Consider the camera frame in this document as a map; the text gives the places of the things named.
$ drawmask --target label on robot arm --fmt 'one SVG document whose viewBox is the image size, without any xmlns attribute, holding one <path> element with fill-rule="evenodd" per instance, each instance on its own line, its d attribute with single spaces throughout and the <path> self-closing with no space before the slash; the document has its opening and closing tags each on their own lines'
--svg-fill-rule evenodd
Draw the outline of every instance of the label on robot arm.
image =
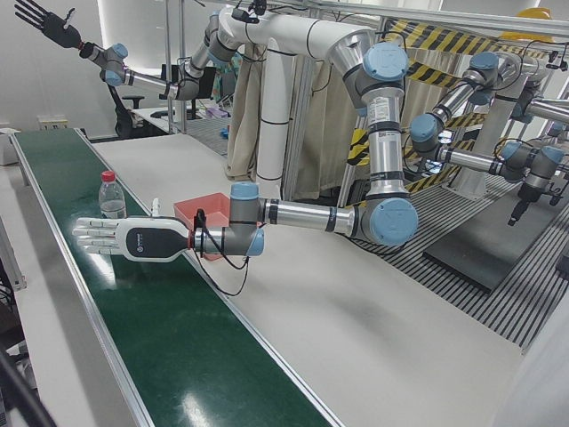
<svg viewBox="0 0 569 427">
<path fill-rule="evenodd" d="M 367 107 L 367 118 L 371 123 L 389 121 L 389 100 L 377 98 Z"/>
</svg>

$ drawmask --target computer monitor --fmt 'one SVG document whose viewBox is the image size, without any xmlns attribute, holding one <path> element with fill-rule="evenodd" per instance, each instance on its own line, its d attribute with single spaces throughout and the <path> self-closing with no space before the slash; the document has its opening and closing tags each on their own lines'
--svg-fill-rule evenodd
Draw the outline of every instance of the computer monitor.
<svg viewBox="0 0 569 427">
<path fill-rule="evenodd" d="M 177 65 L 172 65 L 172 82 L 178 83 L 180 76 L 179 68 Z M 205 67 L 204 74 L 199 79 L 199 91 L 197 92 L 197 100 L 209 100 L 212 98 L 213 83 L 215 82 L 215 67 Z M 166 64 L 162 64 L 162 73 L 160 74 L 162 80 L 166 80 Z M 164 95 L 159 95 L 161 100 L 165 100 Z"/>
</svg>

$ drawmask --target red plastic box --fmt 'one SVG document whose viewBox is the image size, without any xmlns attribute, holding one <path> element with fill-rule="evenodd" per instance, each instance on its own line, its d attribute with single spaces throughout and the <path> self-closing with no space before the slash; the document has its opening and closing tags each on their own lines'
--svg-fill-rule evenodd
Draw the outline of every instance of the red plastic box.
<svg viewBox="0 0 569 427">
<path fill-rule="evenodd" d="M 194 229 L 194 216 L 197 209 L 204 209 L 208 227 L 228 227 L 229 225 L 229 198 L 223 193 L 213 193 L 209 196 L 191 198 L 174 203 L 176 218 L 184 221 L 186 226 Z M 209 261 L 221 258 L 218 254 L 205 254 Z"/>
</svg>

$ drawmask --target white robotic hand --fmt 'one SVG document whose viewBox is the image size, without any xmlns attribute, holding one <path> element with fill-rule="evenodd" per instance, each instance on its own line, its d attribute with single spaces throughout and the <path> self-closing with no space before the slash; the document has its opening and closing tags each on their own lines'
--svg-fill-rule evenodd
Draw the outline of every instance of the white robotic hand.
<svg viewBox="0 0 569 427">
<path fill-rule="evenodd" d="M 190 248 L 189 230 L 176 218 L 79 218 L 73 235 L 90 254 L 123 255 L 136 262 L 171 262 Z"/>
</svg>

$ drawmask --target plastic water bottle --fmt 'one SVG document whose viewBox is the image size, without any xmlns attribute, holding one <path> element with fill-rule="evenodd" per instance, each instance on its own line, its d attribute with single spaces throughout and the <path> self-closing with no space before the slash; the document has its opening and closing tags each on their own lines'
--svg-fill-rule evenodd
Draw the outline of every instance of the plastic water bottle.
<svg viewBox="0 0 569 427">
<path fill-rule="evenodd" d="M 118 185 L 113 171 L 100 175 L 103 183 L 99 190 L 99 207 L 103 217 L 110 219 L 126 218 L 126 203 L 121 186 Z"/>
</svg>

